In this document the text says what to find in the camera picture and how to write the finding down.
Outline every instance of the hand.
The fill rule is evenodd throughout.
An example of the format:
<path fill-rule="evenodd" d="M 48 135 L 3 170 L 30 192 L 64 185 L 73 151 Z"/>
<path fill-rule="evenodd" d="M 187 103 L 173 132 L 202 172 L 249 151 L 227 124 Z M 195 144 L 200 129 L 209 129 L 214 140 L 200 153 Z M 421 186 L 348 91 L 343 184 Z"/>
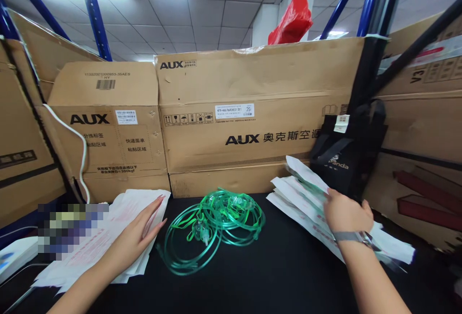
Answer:
<path fill-rule="evenodd" d="M 104 274 L 115 278 L 129 268 L 147 248 L 149 243 L 157 236 L 167 219 L 157 224 L 151 232 L 143 238 L 143 231 L 147 222 L 159 208 L 164 195 L 143 209 L 138 216 L 115 239 L 102 258 L 94 266 Z"/>
<path fill-rule="evenodd" d="M 329 195 L 326 195 L 324 215 L 332 232 L 371 231 L 374 216 L 366 200 L 363 200 L 361 207 L 359 203 L 337 190 L 329 188 L 327 192 Z"/>

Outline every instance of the black tabletop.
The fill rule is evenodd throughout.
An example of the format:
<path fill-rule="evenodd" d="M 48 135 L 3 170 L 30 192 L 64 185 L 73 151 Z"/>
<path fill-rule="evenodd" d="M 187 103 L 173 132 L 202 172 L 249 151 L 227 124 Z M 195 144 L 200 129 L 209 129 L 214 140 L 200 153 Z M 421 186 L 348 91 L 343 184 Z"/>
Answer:
<path fill-rule="evenodd" d="M 127 284 L 110 285 L 89 313 L 357 313 L 345 265 L 267 201 L 266 194 L 252 196 L 267 218 L 254 243 L 247 247 L 222 243 L 210 263 L 190 276 L 172 274 L 153 248 L 145 274 L 130 278 Z M 170 199 L 165 216 L 172 221 L 199 201 Z M 156 243 L 164 242 L 166 230 Z M 183 239 L 175 245 L 179 252 L 188 248 Z M 412 313 L 455 312 L 447 299 L 412 272 L 386 271 Z M 23 289 L 16 298 L 27 290 L 33 276 L 17 278 L 8 284 L 11 292 L 22 280 Z M 56 292 L 56 288 L 39 288 L 14 313 L 45 313 L 60 298 Z"/>

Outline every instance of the metal watch strap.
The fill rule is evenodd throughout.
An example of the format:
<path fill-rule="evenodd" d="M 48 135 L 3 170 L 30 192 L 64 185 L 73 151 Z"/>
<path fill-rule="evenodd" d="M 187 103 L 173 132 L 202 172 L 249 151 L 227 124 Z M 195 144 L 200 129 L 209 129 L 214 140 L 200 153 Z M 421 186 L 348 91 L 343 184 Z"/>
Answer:
<path fill-rule="evenodd" d="M 337 242 L 343 241 L 343 240 L 356 241 L 356 242 L 365 244 L 366 246 L 371 248 L 373 251 L 381 251 L 381 249 L 374 244 L 372 240 L 372 236 L 368 234 L 366 231 L 357 231 L 357 232 L 341 231 L 341 232 L 333 232 L 333 235 Z"/>

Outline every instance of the green tube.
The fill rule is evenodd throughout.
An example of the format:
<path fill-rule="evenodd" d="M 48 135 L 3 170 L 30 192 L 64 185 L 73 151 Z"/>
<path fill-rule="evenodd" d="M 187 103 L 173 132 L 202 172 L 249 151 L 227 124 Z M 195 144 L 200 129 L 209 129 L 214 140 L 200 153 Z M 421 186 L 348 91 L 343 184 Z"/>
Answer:
<path fill-rule="evenodd" d="M 265 221 L 265 214 L 250 196 L 218 188 L 200 203 L 181 212 L 168 227 L 163 247 L 157 244 L 156 248 L 172 273 L 187 276 L 210 262 L 221 241 L 243 247 L 257 240 Z M 192 259 L 180 258 L 172 243 L 178 229 L 191 229 L 187 241 L 196 239 L 203 242 L 204 250 Z M 248 234 L 238 237 L 231 232 L 237 229 L 248 231 Z"/>

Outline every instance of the pixelated area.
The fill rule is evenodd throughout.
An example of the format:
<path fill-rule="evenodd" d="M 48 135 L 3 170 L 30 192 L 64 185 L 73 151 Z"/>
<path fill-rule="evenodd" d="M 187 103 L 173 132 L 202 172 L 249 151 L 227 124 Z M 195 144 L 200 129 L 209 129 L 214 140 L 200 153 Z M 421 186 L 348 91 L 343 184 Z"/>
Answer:
<path fill-rule="evenodd" d="M 91 236 L 109 212 L 107 203 L 62 204 L 56 212 L 38 205 L 42 223 L 38 227 L 38 255 L 42 261 L 61 261 L 86 237 Z"/>

